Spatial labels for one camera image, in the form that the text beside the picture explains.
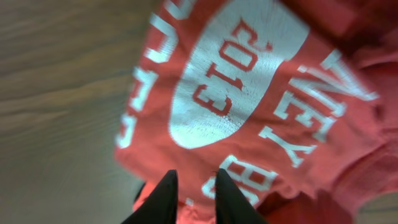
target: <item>wood grain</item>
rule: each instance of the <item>wood grain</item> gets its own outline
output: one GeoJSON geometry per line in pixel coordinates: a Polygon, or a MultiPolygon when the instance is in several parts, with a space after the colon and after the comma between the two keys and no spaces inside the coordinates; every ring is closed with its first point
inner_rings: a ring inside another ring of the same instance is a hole
{"type": "MultiPolygon", "coordinates": [[[[0,1],[1,223],[120,223],[140,180],[114,135],[160,0],[0,1]]],[[[358,223],[398,223],[397,195],[358,223]]]]}

